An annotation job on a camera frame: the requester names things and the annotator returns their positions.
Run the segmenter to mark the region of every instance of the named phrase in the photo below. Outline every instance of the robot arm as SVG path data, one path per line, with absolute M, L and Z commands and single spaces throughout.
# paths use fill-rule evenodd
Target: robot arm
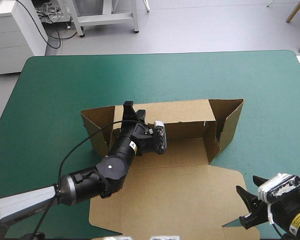
M 0 240 L 4 239 L 11 225 L 44 211 L 52 199 L 52 206 L 72 206 L 99 195 L 101 198 L 110 197 L 123 187 L 135 155 L 165 153 L 165 125 L 155 121 L 154 127 L 149 128 L 145 124 L 145 115 L 145 110 L 135 112 L 133 102 L 126 101 L 120 134 L 108 155 L 98 164 L 64 175 L 60 186 L 53 185 L 0 198 Z
M 282 240 L 300 240 L 300 178 L 279 173 L 269 180 L 253 176 L 253 182 L 258 196 L 236 187 L 250 212 L 239 217 L 241 225 L 249 229 L 269 221 L 287 232 Z

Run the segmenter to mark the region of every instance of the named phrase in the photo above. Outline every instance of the cardboard flap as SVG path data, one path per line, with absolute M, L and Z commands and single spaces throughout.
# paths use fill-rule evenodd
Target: cardboard flap
M 238 171 L 207 164 L 134 169 L 124 184 L 120 228 L 124 236 L 136 240 L 156 235 L 179 235 L 185 240 L 233 240 L 234 234 L 238 237 L 244 231 L 241 227 L 236 233 L 228 232 L 221 227 L 247 213 L 235 191 L 236 185 L 245 186 Z M 93 198 L 90 223 L 100 227 L 97 221 L 102 224 L 103 217 L 107 222 L 117 221 L 121 212 L 103 210 L 110 207 L 117 208 L 100 197 Z M 258 231 L 251 230 L 249 239 L 260 239 Z
M 134 104 L 133 109 L 145 109 L 145 120 L 150 124 L 156 120 L 165 124 L 215 121 L 208 99 Z M 123 112 L 123 106 L 115 106 L 114 121 L 122 120 Z
M 234 138 L 244 100 L 210 99 L 209 102 L 216 120 L 216 138 L 222 151 Z
M 99 228 L 122 233 L 123 203 L 123 189 L 105 199 L 99 196 L 92 198 L 90 200 L 89 223 Z
M 80 114 L 83 120 L 83 125 L 90 136 L 114 120 L 115 106 L 105 106 L 82 110 L 80 111 Z M 113 128 L 109 126 L 90 139 L 93 149 L 100 156 L 105 156 L 108 154 L 112 130 Z

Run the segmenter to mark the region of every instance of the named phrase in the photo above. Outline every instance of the open cardboard box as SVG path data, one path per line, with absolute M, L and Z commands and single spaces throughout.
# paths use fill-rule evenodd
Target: open cardboard box
M 123 189 L 110 198 L 90 202 L 93 226 L 149 240 L 177 235 L 182 240 L 259 240 L 256 228 L 221 226 L 243 216 L 247 209 L 236 193 L 245 186 L 240 172 L 209 165 L 233 139 L 243 99 L 201 99 L 135 104 L 146 110 L 145 120 L 165 123 L 165 154 L 136 156 Z M 123 106 L 81 111 L 89 135 L 122 119 Z M 120 124 L 91 138 L 94 150 L 108 153 Z

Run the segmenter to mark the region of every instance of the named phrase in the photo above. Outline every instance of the green tabletop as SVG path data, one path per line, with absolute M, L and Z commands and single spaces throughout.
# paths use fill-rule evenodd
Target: green tabletop
M 57 181 L 61 159 L 87 136 L 80 110 L 126 100 L 238 98 L 245 103 L 235 138 L 212 164 L 239 170 L 253 193 L 252 175 L 300 176 L 300 65 L 291 51 L 32 57 L 0 119 L 0 197 Z M 87 142 L 64 173 L 98 159 Z M 112 233 L 91 226 L 88 216 L 88 201 L 60 205 L 40 230 L 48 238 Z M 32 232 L 39 217 L 14 225 L 7 236 Z M 277 237 L 268 224 L 259 229 L 263 238 Z

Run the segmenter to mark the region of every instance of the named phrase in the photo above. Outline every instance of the cable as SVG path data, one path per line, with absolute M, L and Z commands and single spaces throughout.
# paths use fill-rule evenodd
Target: cable
M 60 40 L 71 39 L 71 38 L 73 38 L 76 34 L 77 34 L 77 32 L 75 32 L 73 35 L 71 35 L 71 36 L 69 36 L 69 37 L 57 38 L 57 37 L 51 36 L 51 35 L 49 35 L 49 34 L 47 33 L 47 35 L 48 35 L 50 38 L 53 38 L 53 39 L 60 39 Z
M 29 10 L 26 8 L 26 6 L 25 6 L 22 2 L 20 2 L 19 0 L 16 0 L 16 1 L 17 1 L 19 4 L 21 4 L 21 6 L 22 6 L 22 7 L 27 11 L 27 13 L 30 15 L 32 21 L 34 22 L 34 24 L 35 24 L 35 26 L 36 26 L 36 29 L 39 31 L 39 34 L 41 35 L 41 37 L 42 37 L 42 39 L 45 41 L 45 43 L 46 43 L 49 47 L 51 47 L 51 48 L 53 48 L 53 49 L 59 49 L 59 48 L 61 47 L 61 39 L 59 39 L 59 46 L 57 46 L 57 47 L 52 46 L 51 44 L 49 44 L 48 41 L 47 41 L 47 40 L 44 38 L 44 36 L 42 35 L 42 33 L 41 33 L 41 31 L 40 31 L 40 29 L 39 29 L 39 27 L 38 27 L 36 21 L 35 21 L 34 18 L 32 17 L 32 15 L 31 15 L 31 13 L 29 12 Z
M 38 232 L 38 230 L 39 230 L 39 228 L 40 228 L 42 222 L 44 221 L 44 219 L 45 219 L 45 217 L 46 217 L 46 215 L 47 215 L 47 212 L 49 211 L 50 207 L 52 206 L 53 202 L 55 201 L 56 196 L 57 196 L 57 195 L 55 194 L 55 195 L 53 196 L 53 198 L 51 198 L 49 204 L 47 205 L 46 209 L 44 210 L 44 212 L 43 212 L 43 214 L 42 214 L 42 216 L 41 216 L 39 222 L 37 223 L 37 225 L 36 225 L 36 227 L 35 227 L 35 229 L 34 229 L 32 235 L 31 235 L 31 238 L 30 238 L 31 240 L 33 240 L 34 237 L 36 236 L 36 234 L 37 234 L 37 232 Z
M 280 238 L 282 238 L 282 234 L 281 232 L 278 230 L 277 226 L 275 224 L 272 224 L 274 230 L 276 231 L 276 233 L 280 236 Z
M 46 18 L 46 17 L 48 17 L 48 15 L 46 15 L 45 13 L 43 13 L 43 12 L 41 12 L 41 11 L 36 11 L 36 13 L 37 13 L 37 14 L 41 14 L 41 16 L 39 16 L 40 18 Z M 73 38 L 73 37 L 77 34 L 77 32 L 75 32 L 75 33 L 74 33 L 73 35 L 71 35 L 71 36 L 68 36 L 68 37 L 62 37 L 62 38 L 52 36 L 52 35 L 50 35 L 50 34 L 48 34 L 48 33 L 46 33 L 46 34 L 47 34 L 50 38 L 53 38 L 53 39 L 67 40 L 67 39 Z
M 119 123 L 137 123 L 137 124 L 143 124 L 143 125 L 147 125 L 144 122 L 141 121 L 135 121 L 135 120 L 120 120 L 120 121 L 114 121 L 111 123 L 108 123 L 107 125 L 103 126 L 102 128 L 100 128 L 98 131 L 94 132 L 92 135 L 87 136 L 84 140 L 82 140 L 81 142 L 79 142 L 76 146 L 74 146 L 69 152 L 68 154 L 63 158 L 63 160 L 61 161 L 60 167 L 59 167 L 59 175 L 58 175 L 58 189 L 60 189 L 61 186 L 61 174 L 62 174 L 62 167 L 65 163 L 65 161 L 67 160 L 67 158 L 78 148 L 80 147 L 84 142 L 86 142 L 87 140 L 89 140 L 90 138 L 92 138 L 94 135 L 96 135 L 97 133 L 99 133 L 100 131 L 102 131 L 105 128 L 108 128 L 114 124 L 119 124 Z
M 87 136 L 84 140 L 82 140 L 81 142 L 79 142 L 76 146 L 74 146 L 68 153 L 67 155 L 62 159 L 61 163 L 60 163 L 60 167 L 59 167 L 59 174 L 58 174 L 58 184 L 57 184 L 57 188 L 58 190 L 60 190 L 61 187 L 61 174 L 62 174 L 62 167 L 65 163 L 65 161 L 68 159 L 68 157 L 78 148 L 80 147 L 83 143 L 85 143 L 87 140 L 89 140 L 90 138 L 92 138 L 94 135 L 96 135 L 97 133 L 99 133 L 100 131 L 114 125 L 114 124 L 119 124 L 119 123 L 137 123 L 137 124 L 143 124 L 143 125 L 147 125 L 144 122 L 141 121 L 135 121 L 135 120 L 120 120 L 120 121 L 113 121 L 108 123 L 107 125 L 103 126 L 102 128 L 100 128 L 99 130 L 97 130 L 96 132 L 94 132 L 92 135 Z M 31 235 L 31 239 L 33 240 L 35 235 L 37 234 L 43 220 L 45 219 L 47 212 L 49 211 L 50 207 L 52 206 L 54 200 L 56 199 L 57 194 L 55 194 L 53 196 L 53 198 L 51 198 L 51 201 L 49 202 L 49 204 L 47 205 L 47 207 L 45 208 L 39 222 L 37 223 L 32 235 Z

